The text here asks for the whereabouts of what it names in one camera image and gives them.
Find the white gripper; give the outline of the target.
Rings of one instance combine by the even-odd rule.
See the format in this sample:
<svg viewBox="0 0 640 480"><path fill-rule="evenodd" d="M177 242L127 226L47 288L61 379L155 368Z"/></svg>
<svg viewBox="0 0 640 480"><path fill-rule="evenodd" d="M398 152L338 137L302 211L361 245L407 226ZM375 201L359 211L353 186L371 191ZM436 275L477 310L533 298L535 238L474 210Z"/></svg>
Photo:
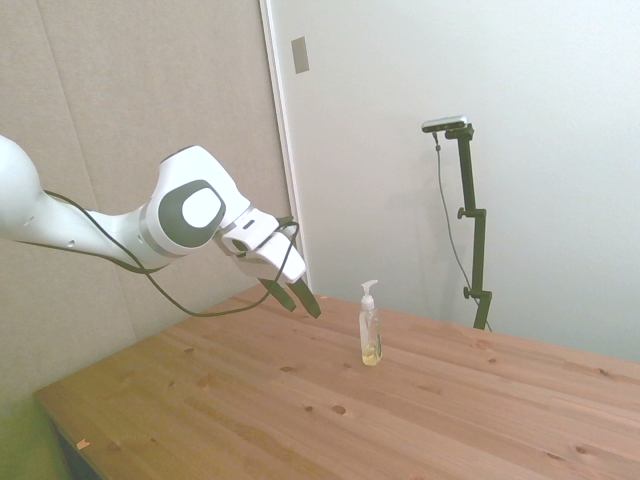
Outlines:
<svg viewBox="0 0 640 480"><path fill-rule="evenodd" d="M284 288L274 280L277 274L298 298L304 309L313 317L320 316L320 306L302 278L306 264L283 233L274 233L262 246L246 254L235 256L234 261L246 275L259 278L267 293L288 311L295 310L295 302Z"/></svg>

